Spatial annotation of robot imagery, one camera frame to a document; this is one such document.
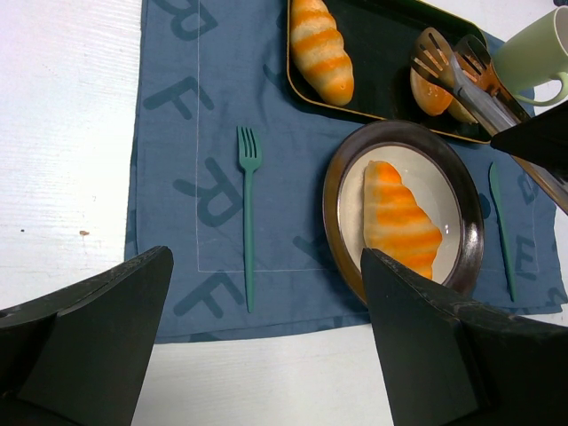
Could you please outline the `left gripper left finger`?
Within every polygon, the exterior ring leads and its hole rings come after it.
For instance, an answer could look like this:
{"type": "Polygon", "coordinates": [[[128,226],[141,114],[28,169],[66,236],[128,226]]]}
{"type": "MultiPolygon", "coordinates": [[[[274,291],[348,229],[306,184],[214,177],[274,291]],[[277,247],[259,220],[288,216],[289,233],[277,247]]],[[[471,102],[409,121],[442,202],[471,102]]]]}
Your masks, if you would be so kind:
{"type": "Polygon", "coordinates": [[[1,311],[3,425],[129,425],[173,270],[157,246],[1,311]]]}

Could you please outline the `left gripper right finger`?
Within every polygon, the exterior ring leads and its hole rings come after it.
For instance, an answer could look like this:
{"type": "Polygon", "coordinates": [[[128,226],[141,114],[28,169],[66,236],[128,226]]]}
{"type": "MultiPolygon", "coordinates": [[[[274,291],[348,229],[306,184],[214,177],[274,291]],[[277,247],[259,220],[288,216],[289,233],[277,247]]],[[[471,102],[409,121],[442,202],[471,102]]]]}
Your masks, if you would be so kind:
{"type": "Polygon", "coordinates": [[[361,271],[397,425],[564,425],[567,330],[462,296],[365,249],[361,271]]]}

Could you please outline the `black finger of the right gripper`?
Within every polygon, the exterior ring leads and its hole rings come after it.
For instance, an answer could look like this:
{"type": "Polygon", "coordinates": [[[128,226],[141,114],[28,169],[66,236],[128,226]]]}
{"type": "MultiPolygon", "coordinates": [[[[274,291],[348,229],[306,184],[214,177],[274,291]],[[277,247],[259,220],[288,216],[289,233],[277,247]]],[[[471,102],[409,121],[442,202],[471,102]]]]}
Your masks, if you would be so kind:
{"type": "Polygon", "coordinates": [[[492,137],[490,146],[567,177],[567,102],[492,137]]]}

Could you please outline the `metal tongs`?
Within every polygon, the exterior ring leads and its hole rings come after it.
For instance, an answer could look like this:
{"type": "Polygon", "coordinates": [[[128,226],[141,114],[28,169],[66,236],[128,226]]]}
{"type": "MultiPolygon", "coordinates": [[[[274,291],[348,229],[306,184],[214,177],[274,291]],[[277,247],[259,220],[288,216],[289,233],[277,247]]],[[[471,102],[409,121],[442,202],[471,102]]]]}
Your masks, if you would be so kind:
{"type": "Polygon", "coordinates": [[[536,147],[522,147],[518,138],[507,143],[519,130],[536,122],[499,80],[491,55],[477,37],[465,35],[452,46],[435,28],[425,28],[411,53],[414,71],[452,96],[481,124],[490,136],[490,146],[513,159],[563,211],[567,210],[567,171],[546,168],[536,147]]]}

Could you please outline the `orange sugared bun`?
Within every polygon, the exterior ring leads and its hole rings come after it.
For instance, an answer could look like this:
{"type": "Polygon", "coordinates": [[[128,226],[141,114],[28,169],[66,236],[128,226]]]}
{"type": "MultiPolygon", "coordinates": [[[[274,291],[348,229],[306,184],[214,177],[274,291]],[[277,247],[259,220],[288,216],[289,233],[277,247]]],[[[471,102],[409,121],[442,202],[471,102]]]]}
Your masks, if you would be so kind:
{"type": "Polygon", "coordinates": [[[443,114],[454,97],[443,88],[429,83],[413,68],[410,71],[410,85],[418,107],[429,116],[443,114]]]}

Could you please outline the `orange striped croissant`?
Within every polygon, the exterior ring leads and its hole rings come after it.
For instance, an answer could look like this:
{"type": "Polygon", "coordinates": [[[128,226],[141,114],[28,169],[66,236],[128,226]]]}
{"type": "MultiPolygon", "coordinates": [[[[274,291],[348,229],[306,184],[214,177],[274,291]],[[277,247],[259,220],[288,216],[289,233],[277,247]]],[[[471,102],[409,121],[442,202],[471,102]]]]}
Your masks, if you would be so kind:
{"type": "Polygon", "coordinates": [[[363,238],[405,267],[431,279],[443,237],[388,162],[371,161],[363,185],[363,238]]]}

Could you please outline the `teal plastic knife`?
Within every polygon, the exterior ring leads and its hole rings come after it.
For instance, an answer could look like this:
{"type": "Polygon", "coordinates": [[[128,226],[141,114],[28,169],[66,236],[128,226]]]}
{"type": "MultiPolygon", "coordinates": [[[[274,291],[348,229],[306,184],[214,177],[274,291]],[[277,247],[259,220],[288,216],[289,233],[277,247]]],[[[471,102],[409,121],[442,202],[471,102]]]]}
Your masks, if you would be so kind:
{"type": "Polygon", "coordinates": [[[514,265],[512,261],[511,250],[507,233],[507,224],[504,216],[504,208],[502,205],[501,188],[499,182],[499,173],[497,164],[492,162],[488,171],[489,186],[493,198],[495,213],[499,226],[499,234],[501,241],[501,252],[505,267],[505,275],[508,282],[509,297],[512,302],[517,300],[517,283],[514,265]]]}

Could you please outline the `light green mug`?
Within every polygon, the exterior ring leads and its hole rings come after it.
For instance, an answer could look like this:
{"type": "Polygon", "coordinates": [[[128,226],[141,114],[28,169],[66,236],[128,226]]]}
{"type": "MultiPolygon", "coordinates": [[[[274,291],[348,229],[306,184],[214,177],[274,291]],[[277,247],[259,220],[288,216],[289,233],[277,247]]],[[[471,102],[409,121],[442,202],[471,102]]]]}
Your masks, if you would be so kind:
{"type": "Polygon", "coordinates": [[[498,78],[517,100],[550,107],[567,97],[567,7],[557,7],[509,39],[493,55],[498,78]],[[548,100],[529,99],[523,91],[551,81],[559,92],[548,100]]]}

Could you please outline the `pale round bun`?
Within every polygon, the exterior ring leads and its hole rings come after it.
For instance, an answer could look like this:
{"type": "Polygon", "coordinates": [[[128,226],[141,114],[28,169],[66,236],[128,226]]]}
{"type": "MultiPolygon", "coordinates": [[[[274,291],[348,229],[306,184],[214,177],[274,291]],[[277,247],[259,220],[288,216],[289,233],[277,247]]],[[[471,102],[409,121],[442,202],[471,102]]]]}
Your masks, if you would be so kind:
{"type": "Polygon", "coordinates": [[[457,100],[453,99],[447,112],[457,121],[467,124],[476,124],[477,119],[457,100]]]}

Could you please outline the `dark rimmed white plate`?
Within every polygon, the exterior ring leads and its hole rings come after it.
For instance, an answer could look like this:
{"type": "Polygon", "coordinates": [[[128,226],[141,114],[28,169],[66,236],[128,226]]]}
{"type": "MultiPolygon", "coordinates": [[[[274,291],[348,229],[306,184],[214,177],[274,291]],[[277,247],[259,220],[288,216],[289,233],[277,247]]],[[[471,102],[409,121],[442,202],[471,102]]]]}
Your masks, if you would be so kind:
{"type": "Polygon", "coordinates": [[[390,163],[418,205],[442,233],[433,280],[470,295],[484,252],[484,220],[477,189],[459,155],[437,134],[406,121],[372,122],[350,134],[325,175],[322,216],[335,265],[361,303],[363,175],[371,161],[390,163]]]}

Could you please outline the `black rectangular tray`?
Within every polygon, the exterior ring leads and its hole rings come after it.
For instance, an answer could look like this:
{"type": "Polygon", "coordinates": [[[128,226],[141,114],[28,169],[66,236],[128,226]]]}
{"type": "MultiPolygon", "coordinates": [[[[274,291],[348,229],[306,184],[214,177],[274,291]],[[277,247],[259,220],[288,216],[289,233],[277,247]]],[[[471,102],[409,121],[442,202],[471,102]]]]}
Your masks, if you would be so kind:
{"type": "Polygon", "coordinates": [[[486,143],[490,137],[478,124],[466,124],[444,113],[425,114],[410,86],[410,53],[418,35],[434,27],[450,44],[473,35],[487,43],[475,24],[422,1],[352,1],[326,3],[343,36],[354,70],[354,94],[343,107],[330,106],[287,60],[288,91],[307,111],[333,118],[369,122],[405,120],[449,137],[486,143]]]}

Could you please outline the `blue letter-print placemat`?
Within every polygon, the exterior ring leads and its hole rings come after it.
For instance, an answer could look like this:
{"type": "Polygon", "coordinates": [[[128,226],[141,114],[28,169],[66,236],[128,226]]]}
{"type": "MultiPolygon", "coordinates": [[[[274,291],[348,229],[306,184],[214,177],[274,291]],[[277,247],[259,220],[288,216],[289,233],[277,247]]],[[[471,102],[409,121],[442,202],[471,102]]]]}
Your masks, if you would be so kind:
{"type": "Polygon", "coordinates": [[[146,1],[126,257],[174,256],[158,343],[297,335],[369,321],[336,270],[322,186],[359,122],[288,91],[282,1],[146,1]],[[262,148],[253,177],[255,305],[247,309],[237,127],[262,148]]]}

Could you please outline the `pale striped croissant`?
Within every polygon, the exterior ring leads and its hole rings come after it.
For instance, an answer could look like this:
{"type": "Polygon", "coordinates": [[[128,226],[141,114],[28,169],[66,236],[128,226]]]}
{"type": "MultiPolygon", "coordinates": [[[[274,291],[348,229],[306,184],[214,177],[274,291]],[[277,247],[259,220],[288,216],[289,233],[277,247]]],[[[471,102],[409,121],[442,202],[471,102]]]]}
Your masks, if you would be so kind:
{"type": "Polygon", "coordinates": [[[289,25],[292,59],[304,79],[327,104],[347,105],[354,92],[353,66],[326,4],[293,1],[289,25]]]}

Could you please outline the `teal plastic fork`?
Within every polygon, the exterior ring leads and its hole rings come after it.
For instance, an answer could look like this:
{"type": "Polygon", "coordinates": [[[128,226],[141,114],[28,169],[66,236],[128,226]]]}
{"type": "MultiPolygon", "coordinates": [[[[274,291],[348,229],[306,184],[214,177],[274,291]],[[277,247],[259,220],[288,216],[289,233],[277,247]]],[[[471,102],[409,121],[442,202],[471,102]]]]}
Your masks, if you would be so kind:
{"type": "Polygon", "coordinates": [[[239,148],[239,164],[243,170],[243,243],[244,243],[244,277],[249,313],[255,305],[255,238],[253,219],[253,177],[262,164],[262,148],[255,132],[251,128],[238,126],[237,138],[239,148]]]}

